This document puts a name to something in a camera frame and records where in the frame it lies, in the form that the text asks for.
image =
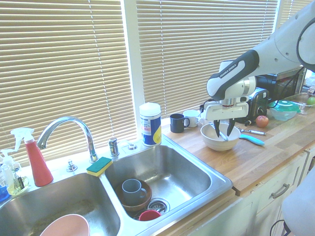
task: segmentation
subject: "white mug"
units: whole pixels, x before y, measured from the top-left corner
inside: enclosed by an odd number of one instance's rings
[[[199,111],[195,111],[195,110],[187,110],[183,112],[183,115],[185,116],[185,118],[188,118],[190,121],[190,124],[188,127],[196,127],[199,123],[199,115],[200,112]]]

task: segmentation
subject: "pink bowl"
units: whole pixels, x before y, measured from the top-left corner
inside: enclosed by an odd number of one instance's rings
[[[64,215],[51,223],[40,236],[90,236],[90,227],[81,215]]]
[[[156,210],[146,210],[139,216],[140,221],[149,221],[154,220],[161,216],[161,213],[159,213]]]

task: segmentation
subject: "disinfecting wipes canister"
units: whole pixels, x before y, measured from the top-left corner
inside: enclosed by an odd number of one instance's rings
[[[161,106],[158,103],[145,103],[139,106],[142,142],[147,146],[159,145],[162,141]]]

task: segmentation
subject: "wooden countertop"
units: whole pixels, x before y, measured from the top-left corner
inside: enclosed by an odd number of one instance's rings
[[[257,146],[240,139],[231,150],[214,151],[202,141],[200,124],[195,128],[186,128],[180,134],[170,132],[170,126],[166,125],[162,127],[162,133],[231,179],[236,195],[241,196],[246,190],[315,143],[314,108],[308,110],[307,115],[297,114],[288,121],[278,121],[270,115],[267,116],[269,124],[265,128],[236,124],[245,130],[266,132],[266,136],[246,133],[263,140],[265,146]]]

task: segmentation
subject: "drain strainer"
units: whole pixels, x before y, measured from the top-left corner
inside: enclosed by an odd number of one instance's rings
[[[163,215],[169,212],[170,205],[164,198],[153,198],[151,199],[148,208],[163,208],[163,210],[160,211],[161,215]]]

